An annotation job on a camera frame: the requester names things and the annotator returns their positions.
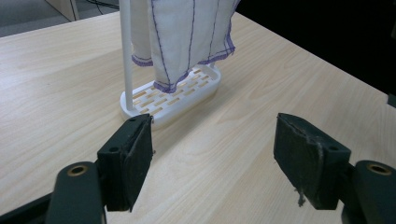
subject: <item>white vertical pole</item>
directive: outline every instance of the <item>white vertical pole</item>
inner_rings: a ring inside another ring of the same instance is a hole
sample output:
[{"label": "white vertical pole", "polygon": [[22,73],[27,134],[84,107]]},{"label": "white vertical pole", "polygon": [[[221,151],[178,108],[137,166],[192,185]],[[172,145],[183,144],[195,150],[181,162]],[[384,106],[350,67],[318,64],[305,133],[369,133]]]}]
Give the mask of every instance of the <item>white vertical pole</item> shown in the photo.
[{"label": "white vertical pole", "polygon": [[133,109],[132,98],[132,52],[131,52],[131,2],[130,0],[120,0],[120,24],[122,39],[122,56],[125,79],[125,103],[126,108]]}]

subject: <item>towel rack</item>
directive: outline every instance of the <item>towel rack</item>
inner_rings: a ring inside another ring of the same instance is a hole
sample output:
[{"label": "towel rack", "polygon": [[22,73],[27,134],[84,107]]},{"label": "towel rack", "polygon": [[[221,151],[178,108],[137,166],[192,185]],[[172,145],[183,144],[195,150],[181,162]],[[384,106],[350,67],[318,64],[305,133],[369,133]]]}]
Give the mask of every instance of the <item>towel rack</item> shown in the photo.
[{"label": "towel rack", "polygon": [[131,49],[131,2],[120,0],[120,27],[125,91],[120,96],[124,119],[150,114],[156,130],[181,116],[212,95],[221,81],[221,72],[214,63],[195,65],[189,75],[177,84],[174,93],[163,93],[153,87],[154,81],[133,90]]}]

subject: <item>black plastic mount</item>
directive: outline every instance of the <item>black plastic mount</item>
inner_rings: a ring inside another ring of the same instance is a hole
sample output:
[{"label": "black plastic mount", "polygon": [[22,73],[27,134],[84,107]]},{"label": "black plastic mount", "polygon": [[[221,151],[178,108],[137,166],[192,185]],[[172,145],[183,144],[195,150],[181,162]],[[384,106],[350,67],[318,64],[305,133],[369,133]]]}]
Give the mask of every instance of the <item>black plastic mount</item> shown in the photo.
[{"label": "black plastic mount", "polygon": [[316,209],[344,203],[344,224],[396,223],[396,170],[377,161],[348,160],[351,151],[299,117],[279,113],[275,159],[290,183]]},{"label": "black plastic mount", "polygon": [[106,223],[107,211],[132,210],[153,156],[149,114],[126,120],[96,162],[64,167],[54,191],[0,216],[1,224]]},{"label": "black plastic mount", "polygon": [[393,94],[388,95],[388,105],[393,106],[396,108],[396,96]]},{"label": "black plastic mount", "polygon": [[274,156],[291,184],[316,209],[335,209],[334,190],[350,150],[304,119],[278,114]]}]

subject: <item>cloth towel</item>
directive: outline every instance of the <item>cloth towel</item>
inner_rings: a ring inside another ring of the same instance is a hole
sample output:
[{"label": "cloth towel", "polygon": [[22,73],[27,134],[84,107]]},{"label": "cloth towel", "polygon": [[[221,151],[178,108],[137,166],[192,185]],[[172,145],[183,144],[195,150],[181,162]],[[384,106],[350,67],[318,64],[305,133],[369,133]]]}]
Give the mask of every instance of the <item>cloth towel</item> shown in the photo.
[{"label": "cloth towel", "polygon": [[172,93],[196,64],[235,50],[231,17],[240,0],[131,0],[132,60],[154,66],[154,87]]}]

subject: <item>wooden table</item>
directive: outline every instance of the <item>wooden table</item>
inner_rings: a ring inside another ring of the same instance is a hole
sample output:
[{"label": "wooden table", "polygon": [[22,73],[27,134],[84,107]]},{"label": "wooden table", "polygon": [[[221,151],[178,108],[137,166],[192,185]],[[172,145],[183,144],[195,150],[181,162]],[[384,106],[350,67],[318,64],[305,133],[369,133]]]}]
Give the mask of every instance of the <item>wooden table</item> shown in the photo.
[{"label": "wooden table", "polygon": [[[119,13],[0,38],[0,214],[53,190],[66,165],[95,161],[121,126]],[[157,153],[134,211],[108,223],[341,223],[297,204],[273,155],[277,113],[308,120],[396,166],[388,96],[235,13],[235,54],[213,97],[154,131]],[[134,86],[153,79],[134,67]]]}]

